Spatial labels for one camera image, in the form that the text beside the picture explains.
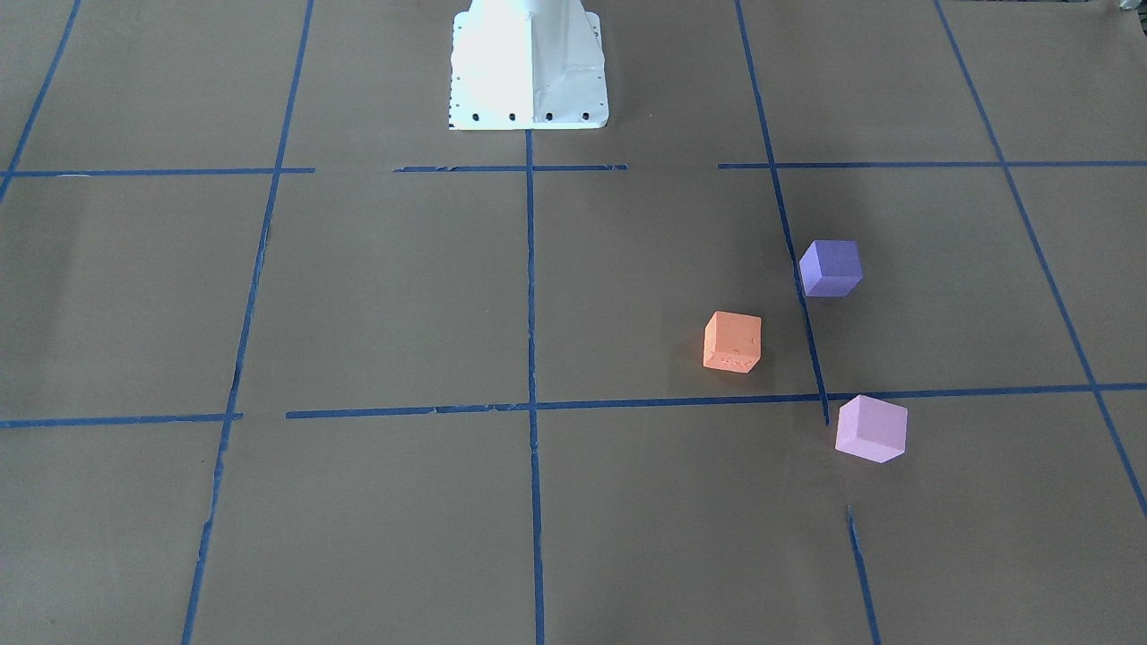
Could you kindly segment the orange foam block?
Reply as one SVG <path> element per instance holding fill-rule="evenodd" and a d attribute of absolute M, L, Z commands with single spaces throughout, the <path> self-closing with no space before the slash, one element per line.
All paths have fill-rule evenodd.
<path fill-rule="evenodd" d="M 763 318 L 716 311 L 704 328 L 702 365 L 709 370 L 749 373 L 762 358 Z"/>

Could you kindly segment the purple foam block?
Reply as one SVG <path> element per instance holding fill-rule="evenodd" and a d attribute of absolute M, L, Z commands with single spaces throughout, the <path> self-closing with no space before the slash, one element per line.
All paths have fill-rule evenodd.
<path fill-rule="evenodd" d="M 806 297 L 846 297 L 864 280 L 855 240 L 816 240 L 799 257 L 799 281 Z"/>

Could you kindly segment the pink foam block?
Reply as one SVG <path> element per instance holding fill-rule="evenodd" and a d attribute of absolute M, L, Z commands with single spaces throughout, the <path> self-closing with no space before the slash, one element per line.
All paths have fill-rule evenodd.
<path fill-rule="evenodd" d="M 859 395 L 840 407 L 835 449 L 884 464 L 907 450 L 910 409 Z"/>

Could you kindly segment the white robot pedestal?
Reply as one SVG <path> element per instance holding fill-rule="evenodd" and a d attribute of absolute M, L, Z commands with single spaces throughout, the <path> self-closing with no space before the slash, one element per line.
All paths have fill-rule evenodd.
<path fill-rule="evenodd" d="M 473 1 L 453 17 L 450 63 L 451 130 L 609 122 L 601 21 L 582 1 Z"/>

